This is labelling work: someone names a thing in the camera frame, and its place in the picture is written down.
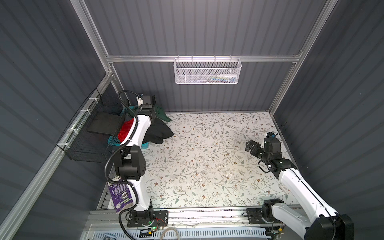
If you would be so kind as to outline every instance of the black cloth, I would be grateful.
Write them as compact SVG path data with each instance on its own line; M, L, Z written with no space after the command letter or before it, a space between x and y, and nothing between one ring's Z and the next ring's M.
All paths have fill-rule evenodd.
M147 143L149 141L162 144L163 139L169 138L173 136L172 130L159 118L155 118L155 121L148 128L145 133L143 143Z

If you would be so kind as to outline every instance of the robotic arm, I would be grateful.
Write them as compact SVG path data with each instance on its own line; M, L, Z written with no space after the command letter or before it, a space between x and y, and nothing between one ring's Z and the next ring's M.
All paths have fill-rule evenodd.
M268 222L280 220L305 240L353 240L354 226L347 215L339 215L303 179L297 167L282 157L281 143L276 134L269 132L263 146L253 140L246 143L245 150L264 162L299 201L308 218L296 213L280 199L265 200L260 213Z

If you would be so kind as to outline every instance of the black wire mesh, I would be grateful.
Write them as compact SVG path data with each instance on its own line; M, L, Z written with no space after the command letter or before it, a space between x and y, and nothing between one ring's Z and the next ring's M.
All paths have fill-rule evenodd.
M120 116L120 122L116 126L113 136L87 131L98 113ZM71 160L106 163L112 152L118 148L119 143L116 142L116 137L125 121L126 114L127 112L125 109L123 110L116 93L106 92L92 102L89 109L84 111L76 127L69 130L70 136L66 143L58 143L57 145Z

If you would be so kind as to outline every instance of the floral pattern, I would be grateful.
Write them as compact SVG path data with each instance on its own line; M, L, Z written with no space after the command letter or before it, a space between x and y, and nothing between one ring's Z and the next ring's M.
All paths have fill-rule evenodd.
M261 142L267 132L276 132L268 113L168 116L174 136L161 145L151 144L144 153L143 180L155 208L261 205L273 198L298 204L245 151L245 142ZM281 148L288 157L285 146Z

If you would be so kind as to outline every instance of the red cloth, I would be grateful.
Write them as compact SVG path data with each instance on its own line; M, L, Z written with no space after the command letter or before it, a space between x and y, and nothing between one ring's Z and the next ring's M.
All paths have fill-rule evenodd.
M121 129L120 129L120 132L118 134L118 138L120 140L120 142L123 142L124 139L127 137L128 133L129 133L129 130L131 129L132 125L133 125L133 118L128 121L128 122L125 122Z

